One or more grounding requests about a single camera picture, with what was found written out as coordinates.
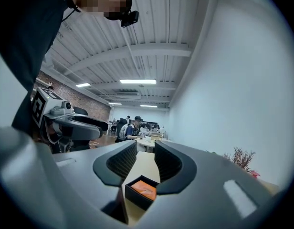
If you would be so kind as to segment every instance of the ceiling light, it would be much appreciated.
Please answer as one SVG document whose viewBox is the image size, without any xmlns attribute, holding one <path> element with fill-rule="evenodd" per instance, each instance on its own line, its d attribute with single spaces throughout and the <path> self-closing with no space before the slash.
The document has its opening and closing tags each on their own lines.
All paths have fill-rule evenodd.
<svg viewBox="0 0 294 229">
<path fill-rule="evenodd" d="M 79 85 L 76 85 L 77 87 L 83 87 L 83 86 L 90 86 L 89 83 L 83 83 L 83 84 L 79 84 Z"/>
<path fill-rule="evenodd" d="M 120 80 L 122 84 L 156 84 L 156 80 Z"/>
<path fill-rule="evenodd" d="M 158 106 L 154 106 L 154 105 L 141 105 L 141 107 L 157 108 Z"/>
</svg>

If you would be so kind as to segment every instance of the white ceiling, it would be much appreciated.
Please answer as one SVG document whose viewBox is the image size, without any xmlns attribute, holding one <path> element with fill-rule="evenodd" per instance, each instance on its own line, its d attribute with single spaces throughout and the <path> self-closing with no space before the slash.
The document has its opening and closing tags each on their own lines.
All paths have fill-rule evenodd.
<svg viewBox="0 0 294 229">
<path fill-rule="evenodd" d="M 103 103 L 168 108 L 189 64 L 208 0 L 134 0 L 138 23 L 74 13 L 62 23 L 42 71 Z M 121 84 L 120 79 L 156 79 L 156 85 Z"/>
</svg>

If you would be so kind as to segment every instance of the dark shirt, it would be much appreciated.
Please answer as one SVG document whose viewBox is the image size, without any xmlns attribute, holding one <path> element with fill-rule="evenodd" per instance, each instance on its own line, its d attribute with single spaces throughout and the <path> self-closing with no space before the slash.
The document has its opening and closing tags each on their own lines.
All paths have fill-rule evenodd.
<svg viewBox="0 0 294 229">
<path fill-rule="evenodd" d="M 0 0 L 0 53 L 28 91 L 12 126 L 29 135 L 32 134 L 30 95 L 66 8 L 66 0 Z"/>
<path fill-rule="evenodd" d="M 133 128 L 132 125 L 129 125 L 126 130 L 125 140 L 128 140 L 128 135 L 137 136 L 138 132 L 139 130 L 135 126 Z"/>
</svg>

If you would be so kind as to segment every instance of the brick wall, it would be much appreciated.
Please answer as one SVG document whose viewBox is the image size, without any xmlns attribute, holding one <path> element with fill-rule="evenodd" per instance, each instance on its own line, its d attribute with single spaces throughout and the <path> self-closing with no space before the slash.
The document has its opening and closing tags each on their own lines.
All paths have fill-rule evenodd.
<svg viewBox="0 0 294 229">
<path fill-rule="evenodd" d="M 86 95 L 83 95 L 82 93 L 79 93 L 73 90 L 72 88 L 69 88 L 68 86 L 62 84 L 59 81 L 56 81 L 55 79 L 51 78 L 50 76 L 46 75 L 41 71 L 38 75 L 38 78 L 46 83 L 52 82 L 52 86 L 56 93 L 58 93 L 61 97 L 65 98 L 66 100 L 70 101 L 73 106 L 85 109 L 90 117 L 100 119 L 106 122 L 108 121 L 110 115 L 109 106 L 99 101 L 96 101 Z M 37 89 L 37 87 L 45 88 L 45 86 L 36 82 L 34 88 Z"/>
</svg>

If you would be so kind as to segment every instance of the white wall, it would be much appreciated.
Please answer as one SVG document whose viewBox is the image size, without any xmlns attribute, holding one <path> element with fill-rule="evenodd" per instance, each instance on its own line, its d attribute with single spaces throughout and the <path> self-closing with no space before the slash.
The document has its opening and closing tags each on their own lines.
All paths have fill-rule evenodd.
<svg viewBox="0 0 294 229">
<path fill-rule="evenodd" d="M 294 168 L 294 44 L 246 0 L 218 0 L 208 36 L 169 112 L 169 138 L 219 155 L 256 151 L 252 169 L 286 185 Z"/>
<path fill-rule="evenodd" d="M 130 119 L 134 119 L 135 116 L 140 116 L 143 121 L 157 122 L 160 127 L 166 125 L 167 116 L 166 111 L 162 110 L 149 110 L 146 108 L 124 108 L 124 107 L 114 107 L 112 114 L 112 119 L 119 120 L 120 118 L 126 119 L 127 115 L 130 116 Z"/>
</svg>

